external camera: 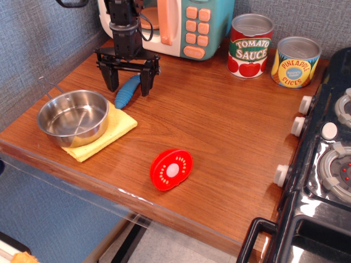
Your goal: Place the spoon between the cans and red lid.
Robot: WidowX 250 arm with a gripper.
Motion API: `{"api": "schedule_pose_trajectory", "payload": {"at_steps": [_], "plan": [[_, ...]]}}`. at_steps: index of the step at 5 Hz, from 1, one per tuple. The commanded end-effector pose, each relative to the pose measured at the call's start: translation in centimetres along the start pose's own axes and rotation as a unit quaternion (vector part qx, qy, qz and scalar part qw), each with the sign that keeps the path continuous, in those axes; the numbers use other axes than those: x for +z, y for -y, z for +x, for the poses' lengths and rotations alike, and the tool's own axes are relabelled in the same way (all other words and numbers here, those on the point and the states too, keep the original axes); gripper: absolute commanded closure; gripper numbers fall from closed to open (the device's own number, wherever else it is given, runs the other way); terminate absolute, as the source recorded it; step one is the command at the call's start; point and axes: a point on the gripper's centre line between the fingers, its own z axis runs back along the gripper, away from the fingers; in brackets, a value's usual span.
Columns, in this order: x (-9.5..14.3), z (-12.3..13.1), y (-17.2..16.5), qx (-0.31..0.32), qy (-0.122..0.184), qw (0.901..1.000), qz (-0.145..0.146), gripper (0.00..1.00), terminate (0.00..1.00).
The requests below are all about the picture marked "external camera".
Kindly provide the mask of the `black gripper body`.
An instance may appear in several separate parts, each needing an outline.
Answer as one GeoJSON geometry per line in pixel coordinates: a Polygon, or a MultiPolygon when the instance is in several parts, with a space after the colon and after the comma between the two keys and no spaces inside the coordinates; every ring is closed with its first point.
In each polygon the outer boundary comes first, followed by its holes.
{"type": "Polygon", "coordinates": [[[153,74],[160,74],[160,57],[143,48],[143,35],[139,23],[127,26],[110,23],[109,26],[112,29],[114,46],[95,50],[98,67],[104,76],[112,76],[118,70],[150,69],[153,74]]]}

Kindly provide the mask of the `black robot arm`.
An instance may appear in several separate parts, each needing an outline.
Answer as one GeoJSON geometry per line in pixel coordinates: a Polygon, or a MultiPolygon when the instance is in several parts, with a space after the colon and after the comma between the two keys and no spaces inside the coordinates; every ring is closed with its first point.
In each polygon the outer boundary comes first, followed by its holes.
{"type": "Polygon", "coordinates": [[[143,41],[151,40],[141,30],[143,1],[105,1],[105,7],[114,46],[95,50],[105,84],[114,92],[119,86],[119,71],[138,72],[142,96],[147,96],[155,75],[160,74],[160,56],[143,48],[143,41]]]}

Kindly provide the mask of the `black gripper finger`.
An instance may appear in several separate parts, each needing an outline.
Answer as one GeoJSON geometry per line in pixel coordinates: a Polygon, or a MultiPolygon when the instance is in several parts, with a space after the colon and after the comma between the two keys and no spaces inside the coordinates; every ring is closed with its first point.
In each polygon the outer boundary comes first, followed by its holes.
{"type": "Polygon", "coordinates": [[[140,73],[140,84],[142,96],[148,96],[152,89],[155,73],[154,70],[147,68],[143,69],[140,73]]]}
{"type": "Polygon", "coordinates": [[[115,92],[119,86],[118,71],[113,65],[101,62],[99,64],[101,74],[109,91],[115,92]]]}

